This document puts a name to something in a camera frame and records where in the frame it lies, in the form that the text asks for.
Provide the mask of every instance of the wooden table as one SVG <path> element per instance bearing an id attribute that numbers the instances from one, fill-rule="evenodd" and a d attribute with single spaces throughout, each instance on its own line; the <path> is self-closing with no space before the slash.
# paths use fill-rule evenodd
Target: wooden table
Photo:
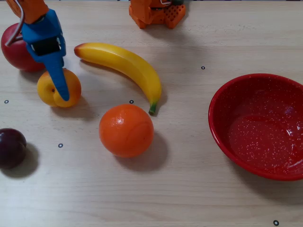
<path id="1" fill-rule="evenodd" d="M 0 55 L 1 128 L 23 132 L 30 150 L 21 166 L 0 174 L 0 227 L 303 226 L 303 182 L 235 166 L 207 121 L 212 96 L 234 77 L 265 72 L 303 83 L 302 3 L 191 2 L 174 30 L 140 30 L 127 2 L 48 5 L 60 18 L 65 64 L 81 80 L 82 99 L 50 108 L 36 92 L 40 74 L 19 72 Z M 1 34 L 18 22 L 5 2 L 0 15 Z M 134 100 L 147 111 L 148 102 L 132 81 L 81 63 L 73 48 L 84 42 L 124 47 L 159 73 L 155 138 L 138 158 L 106 151 L 98 123 L 113 106 Z"/>

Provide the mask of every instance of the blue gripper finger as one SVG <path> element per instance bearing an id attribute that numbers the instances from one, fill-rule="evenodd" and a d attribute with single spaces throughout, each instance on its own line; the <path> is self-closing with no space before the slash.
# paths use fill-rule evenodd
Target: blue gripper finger
<path id="1" fill-rule="evenodd" d="M 62 68 L 62 58 L 45 58 L 43 63 L 50 74 L 53 84 L 64 101 L 70 99 L 70 93 L 67 88 L 66 80 Z"/>

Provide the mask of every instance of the apple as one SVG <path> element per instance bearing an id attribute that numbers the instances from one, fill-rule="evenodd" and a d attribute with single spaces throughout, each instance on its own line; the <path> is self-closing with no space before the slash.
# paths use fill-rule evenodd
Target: apple
<path id="1" fill-rule="evenodd" d="M 25 158 L 27 141 L 15 129 L 0 129 L 0 168 L 11 169 Z"/>
<path id="2" fill-rule="evenodd" d="M 11 35 L 16 30 L 18 24 L 8 27 L 1 38 L 1 49 L 4 57 L 8 62 L 17 69 L 36 72 L 45 68 L 44 64 L 36 62 L 30 53 L 27 51 L 26 42 L 23 40 L 14 42 L 11 46 L 7 47 L 5 43 L 9 40 Z"/>

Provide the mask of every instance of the red bowl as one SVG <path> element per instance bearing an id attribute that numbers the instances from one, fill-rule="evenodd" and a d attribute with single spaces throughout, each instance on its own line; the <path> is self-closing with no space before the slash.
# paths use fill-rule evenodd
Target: red bowl
<path id="1" fill-rule="evenodd" d="M 233 162 L 269 179 L 303 179 L 303 86 L 272 74 L 224 84 L 208 111 L 212 135 Z"/>

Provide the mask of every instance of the orange robot part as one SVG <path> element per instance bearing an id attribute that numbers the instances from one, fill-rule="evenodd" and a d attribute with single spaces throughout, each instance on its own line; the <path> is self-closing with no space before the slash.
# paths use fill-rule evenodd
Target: orange robot part
<path id="1" fill-rule="evenodd" d="M 25 23 L 32 24 L 36 22 L 41 16 L 48 12 L 48 6 L 43 0 L 18 0 L 21 5 L 24 15 Z M 6 0 L 11 10 L 18 16 L 21 17 L 21 10 L 15 0 Z"/>
<path id="2" fill-rule="evenodd" d="M 166 24 L 174 28 L 185 16 L 185 5 L 174 6 L 167 0 L 131 0 L 129 15 L 139 28 L 150 24 Z"/>

